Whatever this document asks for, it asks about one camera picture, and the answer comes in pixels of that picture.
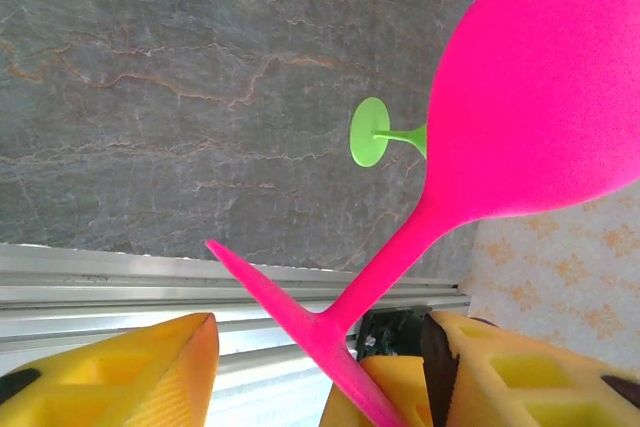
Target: marble countertop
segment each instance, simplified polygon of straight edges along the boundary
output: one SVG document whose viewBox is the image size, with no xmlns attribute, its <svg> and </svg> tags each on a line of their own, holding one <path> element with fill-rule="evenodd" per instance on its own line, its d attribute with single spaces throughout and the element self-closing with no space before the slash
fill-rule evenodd
<svg viewBox="0 0 640 427">
<path fill-rule="evenodd" d="M 0 0 L 0 242 L 360 269 L 424 160 L 351 160 L 382 98 L 424 122 L 463 0 Z M 451 276 L 475 227 L 415 270 Z"/>
</svg>

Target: yellow foam block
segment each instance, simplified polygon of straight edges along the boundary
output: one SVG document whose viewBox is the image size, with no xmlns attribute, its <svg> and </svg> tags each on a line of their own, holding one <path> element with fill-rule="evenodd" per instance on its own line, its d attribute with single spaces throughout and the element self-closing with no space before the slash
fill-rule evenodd
<svg viewBox="0 0 640 427">
<path fill-rule="evenodd" d="M 215 318 L 187 315 L 9 373 L 0 426 L 202 426 L 217 365 Z"/>
<path fill-rule="evenodd" d="M 366 357 L 360 365 L 396 406 L 407 427 L 431 427 L 422 357 Z M 320 420 L 320 427 L 370 427 L 373 424 L 335 385 Z"/>
<path fill-rule="evenodd" d="M 631 374 L 460 315 L 431 317 L 459 356 L 447 427 L 640 426 L 640 410 L 628 400 L 637 395 Z M 623 397 L 605 376 L 635 393 Z"/>
</svg>

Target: floral wallpaper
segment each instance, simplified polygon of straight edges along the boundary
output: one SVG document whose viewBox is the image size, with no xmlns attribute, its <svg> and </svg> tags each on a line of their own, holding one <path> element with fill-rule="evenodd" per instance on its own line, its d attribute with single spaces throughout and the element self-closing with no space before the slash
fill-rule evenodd
<svg viewBox="0 0 640 427">
<path fill-rule="evenodd" d="M 483 221 L 470 315 L 640 376 L 640 182 L 569 209 Z"/>
</svg>

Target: wine glass base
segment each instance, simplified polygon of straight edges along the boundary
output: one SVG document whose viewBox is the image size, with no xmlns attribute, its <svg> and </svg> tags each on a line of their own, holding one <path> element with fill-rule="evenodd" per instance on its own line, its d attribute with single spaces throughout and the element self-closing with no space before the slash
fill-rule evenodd
<svg viewBox="0 0 640 427">
<path fill-rule="evenodd" d="M 360 103 L 351 118 L 349 133 L 351 156 L 356 164 L 373 167 L 382 159 L 389 139 L 376 137 L 375 132 L 390 128 L 389 111 L 380 99 L 369 97 Z"/>
</svg>

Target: black strip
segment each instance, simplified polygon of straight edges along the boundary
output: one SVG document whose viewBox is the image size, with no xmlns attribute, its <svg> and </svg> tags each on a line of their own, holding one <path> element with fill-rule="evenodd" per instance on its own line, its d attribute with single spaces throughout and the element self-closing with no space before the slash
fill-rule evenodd
<svg viewBox="0 0 640 427">
<path fill-rule="evenodd" d="M 421 347 L 433 427 L 445 427 L 460 357 L 453 358 L 447 333 L 431 315 L 424 316 Z"/>
<path fill-rule="evenodd" d="M 470 318 L 473 320 L 477 320 L 478 322 L 482 322 L 483 324 L 489 324 L 494 327 L 498 327 L 496 324 L 494 324 L 493 322 L 489 322 L 487 319 L 481 319 L 480 317 L 470 317 Z"/>
<path fill-rule="evenodd" d="M 640 384 L 615 375 L 603 375 L 605 383 L 640 410 Z"/>
<path fill-rule="evenodd" d="M 0 405 L 22 392 L 41 375 L 36 369 L 24 369 L 0 377 Z"/>
</svg>

